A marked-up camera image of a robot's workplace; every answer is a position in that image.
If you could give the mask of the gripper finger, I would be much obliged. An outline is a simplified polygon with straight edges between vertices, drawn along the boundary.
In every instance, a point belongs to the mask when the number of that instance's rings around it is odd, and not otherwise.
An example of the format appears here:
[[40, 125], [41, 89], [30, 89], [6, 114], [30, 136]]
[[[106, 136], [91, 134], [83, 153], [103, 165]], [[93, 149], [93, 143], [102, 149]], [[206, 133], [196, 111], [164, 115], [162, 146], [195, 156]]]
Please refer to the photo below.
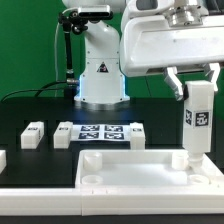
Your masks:
[[181, 101], [183, 99], [183, 87], [177, 77], [176, 67], [167, 67], [164, 69], [164, 81], [173, 90], [176, 100]]
[[209, 81], [213, 84], [217, 82], [220, 74], [220, 64], [219, 63], [207, 63], [204, 66], [205, 75], [209, 78]]

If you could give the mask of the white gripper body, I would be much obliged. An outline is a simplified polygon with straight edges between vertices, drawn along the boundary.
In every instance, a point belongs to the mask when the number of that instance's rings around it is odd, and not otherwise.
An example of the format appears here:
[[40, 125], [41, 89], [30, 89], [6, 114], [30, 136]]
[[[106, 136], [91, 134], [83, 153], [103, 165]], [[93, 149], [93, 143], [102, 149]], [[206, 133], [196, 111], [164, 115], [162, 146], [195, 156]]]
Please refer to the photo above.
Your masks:
[[162, 15], [130, 20], [122, 33], [120, 66], [128, 77], [158, 74], [166, 67], [193, 70], [224, 62], [224, 16], [203, 17], [199, 26], [170, 27]]

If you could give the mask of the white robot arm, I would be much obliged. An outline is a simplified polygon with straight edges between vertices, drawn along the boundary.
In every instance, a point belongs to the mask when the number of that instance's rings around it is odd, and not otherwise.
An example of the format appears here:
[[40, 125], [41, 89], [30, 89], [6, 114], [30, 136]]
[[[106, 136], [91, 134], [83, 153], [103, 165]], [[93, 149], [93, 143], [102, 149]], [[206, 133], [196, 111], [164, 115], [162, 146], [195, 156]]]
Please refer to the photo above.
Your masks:
[[61, 20], [85, 38], [85, 70], [74, 100], [94, 108], [130, 100], [126, 77], [157, 75], [178, 100], [177, 75], [203, 71], [215, 86], [224, 65], [224, 10], [206, 0], [62, 0]]

